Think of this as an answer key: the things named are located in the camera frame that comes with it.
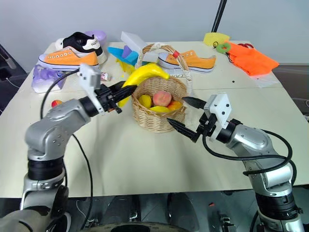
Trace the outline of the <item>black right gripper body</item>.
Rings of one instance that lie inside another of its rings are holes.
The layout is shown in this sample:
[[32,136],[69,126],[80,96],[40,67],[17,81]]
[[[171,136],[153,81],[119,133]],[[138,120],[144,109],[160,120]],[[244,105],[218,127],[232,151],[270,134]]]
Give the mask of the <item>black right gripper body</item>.
[[199,125],[196,130],[195,140],[197,140],[200,135],[206,134],[206,136],[211,137],[217,122],[217,117],[215,114],[207,116],[206,113],[203,113],[199,119]]

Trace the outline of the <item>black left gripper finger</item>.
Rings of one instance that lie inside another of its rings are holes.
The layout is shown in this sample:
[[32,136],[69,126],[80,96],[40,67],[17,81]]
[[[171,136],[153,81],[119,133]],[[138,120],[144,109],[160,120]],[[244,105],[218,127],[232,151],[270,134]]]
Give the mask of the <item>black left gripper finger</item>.
[[113,100],[118,104],[118,107],[123,107],[126,104],[127,98],[134,93],[136,88],[137,86],[125,86],[115,89],[115,92],[113,92]]
[[112,86],[107,87],[107,89],[109,92],[118,92],[122,89],[124,83],[125,81],[120,81]]

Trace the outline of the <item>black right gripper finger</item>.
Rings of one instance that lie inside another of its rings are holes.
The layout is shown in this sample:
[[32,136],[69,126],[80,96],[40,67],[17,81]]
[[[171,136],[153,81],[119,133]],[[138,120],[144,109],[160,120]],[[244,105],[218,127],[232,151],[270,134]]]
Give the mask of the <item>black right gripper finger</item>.
[[195,97],[182,97],[183,101],[196,109],[204,109],[205,101]]
[[199,135],[192,131],[191,129],[187,128],[183,123],[172,119],[167,118],[168,123],[180,134],[184,135],[185,137],[189,138],[192,142],[196,143]]

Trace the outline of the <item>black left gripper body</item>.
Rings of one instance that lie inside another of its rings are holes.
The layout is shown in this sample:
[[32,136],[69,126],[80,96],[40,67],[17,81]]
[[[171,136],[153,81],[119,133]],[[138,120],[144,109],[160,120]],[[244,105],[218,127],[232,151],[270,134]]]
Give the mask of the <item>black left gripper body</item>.
[[107,87],[108,86],[105,84],[101,84],[100,89],[95,91],[97,99],[103,107],[104,112],[111,112],[115,110],[118,114],[120,114],[122,110],[118,107],[117,103],[114,102],[113,92],[109,92]]

